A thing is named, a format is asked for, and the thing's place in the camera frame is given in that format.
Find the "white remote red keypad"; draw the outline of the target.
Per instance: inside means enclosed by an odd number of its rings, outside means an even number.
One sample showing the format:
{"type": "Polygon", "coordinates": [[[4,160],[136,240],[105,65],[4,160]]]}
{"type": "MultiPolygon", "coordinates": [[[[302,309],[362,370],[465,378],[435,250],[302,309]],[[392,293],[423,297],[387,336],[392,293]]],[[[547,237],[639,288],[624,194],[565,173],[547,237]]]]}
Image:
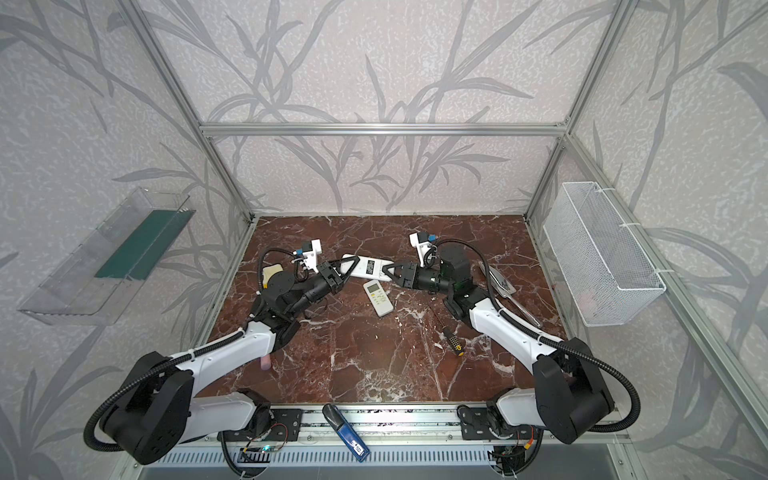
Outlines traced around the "white remote red keypad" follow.
{"type": "Polygon", "coordinates": [[[392,264],[393,261],[380,258],[360,256],[360,262],[351,274],[352,278],[361,278],[366,280],[390,281],[383,273],[382,267],[392,264]]]}

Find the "black yellow screwdriver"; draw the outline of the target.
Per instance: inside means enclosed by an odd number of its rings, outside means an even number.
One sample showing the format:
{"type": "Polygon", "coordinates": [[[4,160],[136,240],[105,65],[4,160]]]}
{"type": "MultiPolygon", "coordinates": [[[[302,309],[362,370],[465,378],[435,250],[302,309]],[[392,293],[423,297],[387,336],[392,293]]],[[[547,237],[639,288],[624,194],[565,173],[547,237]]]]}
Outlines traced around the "black yellow screwdriver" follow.
{"type": "Polygon", "coordinates": [[[443,337],[449,344],[451,351],[457,357],[462,357],[465,354],[465,348],[462,341],[454,333],[453,329],[450,328],[449,325],[440,317],[440,315],[436,312],[433,305],[429,304],[428,307],[430,312],[435,316],[438,324],[441,326],[443,337]]]}

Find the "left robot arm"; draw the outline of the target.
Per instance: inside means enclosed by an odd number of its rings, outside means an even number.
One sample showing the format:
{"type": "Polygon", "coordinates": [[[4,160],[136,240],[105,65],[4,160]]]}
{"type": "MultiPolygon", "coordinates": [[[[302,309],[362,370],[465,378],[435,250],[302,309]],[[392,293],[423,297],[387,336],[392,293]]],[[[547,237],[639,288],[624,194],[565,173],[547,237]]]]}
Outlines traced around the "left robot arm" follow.
{"type": "Polygon", "coordinates": [[[201,347],[171,356],[150,352],[120,388],[87,420],[83,441],[99,452],[127,452],[151,464],[177,444],[211,433],[243,430],[267,401],[254,392],[199,397],[199,392],[239,367],[286,346],[300,328],[299,315],[341,291],[357,256],[323,262],[303,281],[290,271],[273,274],[254,302],[247,324],[201,347]]]}

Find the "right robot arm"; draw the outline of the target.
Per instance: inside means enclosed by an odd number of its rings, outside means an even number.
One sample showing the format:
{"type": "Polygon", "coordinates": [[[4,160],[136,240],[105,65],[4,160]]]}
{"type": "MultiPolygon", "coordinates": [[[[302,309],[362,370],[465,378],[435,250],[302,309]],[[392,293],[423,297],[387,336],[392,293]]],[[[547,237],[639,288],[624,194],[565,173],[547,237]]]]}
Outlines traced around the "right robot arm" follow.
{"type": "Polygon", "coordinates": [[[578,338],[562,340],[503,307],[493,286],[479,286],[466,255],[470,244],[450,240],[438,268],[392,263],[383,273],[400,287],[443,295],[449,313],[508,351],[534,377],[529,389],[497,395],[488,407],[503,424],[530,425],[571,444],[586,432],[626,430],[640,417],[641,399],[618,369],[593,356],[578,338]]]}

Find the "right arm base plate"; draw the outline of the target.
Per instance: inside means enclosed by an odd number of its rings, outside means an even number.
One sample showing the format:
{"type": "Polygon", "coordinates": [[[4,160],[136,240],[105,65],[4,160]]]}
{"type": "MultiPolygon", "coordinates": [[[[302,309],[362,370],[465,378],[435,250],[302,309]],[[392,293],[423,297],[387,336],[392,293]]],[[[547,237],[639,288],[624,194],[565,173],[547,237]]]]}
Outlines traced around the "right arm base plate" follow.
{"type": "Polygon", "coordinates": [[[456,408],[463,440],[513,440],[534,441],[541,438],[541,432],[531,425],[508,424],[494,409],[459,405],[456,408]]]}

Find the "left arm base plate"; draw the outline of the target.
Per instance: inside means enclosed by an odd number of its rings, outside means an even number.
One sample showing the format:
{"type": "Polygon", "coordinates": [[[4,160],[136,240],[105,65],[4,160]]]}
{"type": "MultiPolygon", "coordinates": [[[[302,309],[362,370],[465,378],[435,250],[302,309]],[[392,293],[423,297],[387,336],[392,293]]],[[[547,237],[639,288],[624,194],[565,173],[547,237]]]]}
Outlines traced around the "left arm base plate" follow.
{"type": "Polygon", "coordinates": [[[277,408],[259,410],[241,430],[225,431],[219,437],[227,442],[276,441],[296,442],[299,437],[303,410],[277,408]]]}

